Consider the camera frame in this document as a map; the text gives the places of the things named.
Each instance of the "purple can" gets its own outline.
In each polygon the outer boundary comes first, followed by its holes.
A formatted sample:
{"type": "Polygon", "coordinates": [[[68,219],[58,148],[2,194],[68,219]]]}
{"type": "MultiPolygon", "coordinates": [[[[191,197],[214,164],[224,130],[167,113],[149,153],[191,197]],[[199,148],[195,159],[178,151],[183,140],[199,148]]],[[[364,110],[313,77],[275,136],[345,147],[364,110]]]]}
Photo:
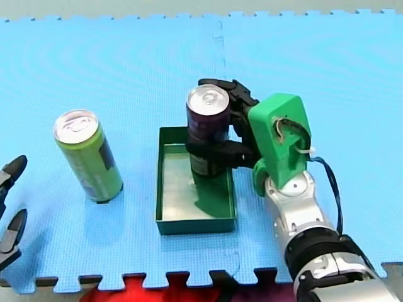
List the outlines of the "purple can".
{"type": "MultiPolygon", "coordinates": [[[[219,143],[228,139],[230,124],[229,95],[216,85],[206,84],[194,88],[186,102],[188,132],[201,143],[219,143]]],[[[190,155],[194,172],[203,176],[221,174],[225,167],[190,155]]]]}

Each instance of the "black cable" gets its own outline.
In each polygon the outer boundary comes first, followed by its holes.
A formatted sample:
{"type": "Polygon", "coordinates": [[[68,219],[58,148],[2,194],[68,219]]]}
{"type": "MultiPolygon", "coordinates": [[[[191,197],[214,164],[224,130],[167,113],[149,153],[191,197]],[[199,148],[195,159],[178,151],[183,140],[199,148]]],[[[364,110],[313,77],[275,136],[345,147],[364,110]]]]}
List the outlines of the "black cable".
{"type": "Polygon", "coordinates": [[[327,178],[329,179],[330,186],[333,191],[334,199],[336,200],[336,205],[338,207],[338,225],[336,227],[336,230],[338,231],[339,235],[342,235],[343,234],[343,211],[341,209],[340,193],[339,193],[339,187],[338,187],[338,183],[336,180],[336,176],[334,175],[329,164],[322,157],[310,157],[309,160],[311,162],[318,162],[318,163],[322,164],[325,168],[327,178]]]}
{"type": "MultiPolygon", "coordinates": [[[[284,139],[284,136],[281,132],[280,125],[287,126],[291,128],[293,131],[296,131],[303,137],[304,146],[301,147],[302,150],[310,150],[311,145],[311,137],[307,129],[300,123],[296,121],[290,120],[289,118],[278,118],[274,123],[274,129],[276,134],[278,135],[280,140],[284,139]]],[[[336,176],[334,175],[330,165],[322,158],[322,157],[310,157],[309,153],[307,153],[308,160],[310,162],[318,162],[322,164],[325,168],[327,178],[329,179],[334,199],[336,200],[336,205],[338,208],[338,224],[336,230],[338,231],[339,235],[343,234],[343,211],[341,209],[341,200],[340,200],[340,193],[338,183],[336,181],[336,176]]]]}

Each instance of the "aluminum can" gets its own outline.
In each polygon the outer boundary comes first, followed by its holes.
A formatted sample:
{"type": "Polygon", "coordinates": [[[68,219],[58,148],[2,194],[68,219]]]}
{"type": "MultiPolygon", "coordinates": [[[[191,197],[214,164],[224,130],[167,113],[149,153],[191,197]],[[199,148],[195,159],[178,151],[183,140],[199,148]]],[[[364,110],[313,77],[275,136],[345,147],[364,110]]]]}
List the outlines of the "aluminum can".
{"type": "MultiPolygon", "coordinates": [[[[194,88],[186,102],[188,134],[200,143],[220,143],[228,139],[230,124],[229,95],[216,85],[205,84],[194,88]]],[[[202,176],[217,176],[225,167],[190,155],[193,172],[202,176]]]]}
{"type": "Polygon", "coordinates": [[[85,193],[106,202],[123,189],[122,177],[96,115],[72,110],[54,124],[54,137],[85,193]]]}

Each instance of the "blue foam mat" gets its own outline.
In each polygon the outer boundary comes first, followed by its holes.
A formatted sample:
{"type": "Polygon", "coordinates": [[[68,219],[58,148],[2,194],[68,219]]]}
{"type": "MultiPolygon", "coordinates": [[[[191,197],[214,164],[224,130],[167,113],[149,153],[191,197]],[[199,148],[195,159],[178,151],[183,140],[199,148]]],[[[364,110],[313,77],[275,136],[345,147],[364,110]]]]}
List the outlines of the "blue foam mat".
{"type": "MultiPolygon", "coordinates": [[[[254,269],[278,268],[290,280],[263,199],[247,169],[234,171],[234,233],[161,237],[154,222],[160,126],[186,123],[184,98],[201,77],[236,78],[264,99],[273,92],[303,97],[314,145],[332,165],[343,199],[345,231],[381,275],[382,262],[403,258],[399,183],[390,159],[403,140],[403,17],[343,14],[280,17],[111,17],[0,24],[0,160],[19,154],[28,167],[10,191],[3,230],[28,208],[23,256],[0,274],[19,293],[35,279],[57,277],[58,293],[80,290],[80,276],[103,276],[100,289],[122,289],[122,275],[146,274],[145,287],[167,286],[166,273],[190,272],[189,286],[211,284],[226,271],[245,284],[254,269]],[[99,116],[125,190],[112,203],[86,200],[52,138],[61,113],[87,108],[99,116]]],[[[336,210],[320,167],[318,199],[336,210]]]]}

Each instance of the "metal tray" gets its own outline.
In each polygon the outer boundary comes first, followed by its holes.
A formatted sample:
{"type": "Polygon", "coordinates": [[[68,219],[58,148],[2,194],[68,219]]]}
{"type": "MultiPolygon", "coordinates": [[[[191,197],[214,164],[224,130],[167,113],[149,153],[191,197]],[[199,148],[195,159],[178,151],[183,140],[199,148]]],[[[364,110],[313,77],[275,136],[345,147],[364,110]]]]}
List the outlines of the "metal tray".
{"type": "Polygon", "coordinates": [[[159,130],[156,222],[161,235],[231,232],[236,219],[232,170],[205,178],[190,169],[187,127],[159,130]]]}

